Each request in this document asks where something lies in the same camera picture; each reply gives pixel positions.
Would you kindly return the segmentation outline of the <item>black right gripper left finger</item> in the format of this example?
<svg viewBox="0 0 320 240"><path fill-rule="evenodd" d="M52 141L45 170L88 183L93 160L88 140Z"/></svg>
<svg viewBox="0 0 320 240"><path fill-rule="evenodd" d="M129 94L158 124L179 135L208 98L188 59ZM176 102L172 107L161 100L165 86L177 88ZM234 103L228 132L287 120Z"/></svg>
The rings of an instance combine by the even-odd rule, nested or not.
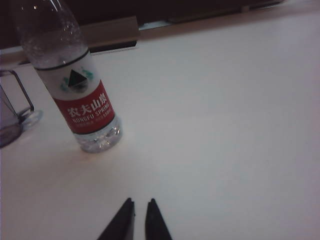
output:
<svg viewBox="0 0 320 240"><path fill-rule="evenodd" d="M127 198L97 239L133 240L135 216L135 203Z"/></svg>

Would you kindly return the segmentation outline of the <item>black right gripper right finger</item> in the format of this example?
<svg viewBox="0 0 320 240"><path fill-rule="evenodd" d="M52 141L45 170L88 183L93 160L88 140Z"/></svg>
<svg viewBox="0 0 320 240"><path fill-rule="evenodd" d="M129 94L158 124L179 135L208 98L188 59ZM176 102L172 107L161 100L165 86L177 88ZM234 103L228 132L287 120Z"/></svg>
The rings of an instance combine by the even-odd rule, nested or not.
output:
<svg viewBox="0 0 320 240"><path fill-rule="evenodd" d="M172 240L172 236L167 228L165 220L152 198L147 204L146 210L146 239L147 240Z"/></svg>

